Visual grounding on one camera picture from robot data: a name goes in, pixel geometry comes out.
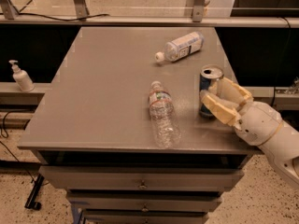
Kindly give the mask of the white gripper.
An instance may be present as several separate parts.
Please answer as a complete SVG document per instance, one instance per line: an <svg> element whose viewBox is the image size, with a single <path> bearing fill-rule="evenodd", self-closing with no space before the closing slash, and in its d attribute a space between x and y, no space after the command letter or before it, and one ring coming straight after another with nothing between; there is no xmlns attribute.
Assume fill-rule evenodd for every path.
<svg viewBox="0 0 299 224"><path fill-rule="evenodd" d="M244 87L224 77L217 84L218 95L210 91L200 91L203 105L223 124L240 128L235 129L238 137L250 146L278 146L283 142L283 119L270 105L253 102L242 109L237 109L253 101L252 94Z"/></svg>

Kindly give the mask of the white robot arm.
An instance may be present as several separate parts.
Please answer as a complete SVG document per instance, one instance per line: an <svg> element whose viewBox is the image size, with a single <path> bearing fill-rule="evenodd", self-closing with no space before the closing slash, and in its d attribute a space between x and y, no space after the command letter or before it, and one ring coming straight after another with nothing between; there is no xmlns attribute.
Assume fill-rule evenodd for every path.
<svg viewBox="0 0 299 224"><path fill-rule="evenodd" d="M279 112L255 101L248 90L227 77L201 90L200 100L216 119L233 127L239 138L260 149L286 183L299 189L299 133Z"/></svg>

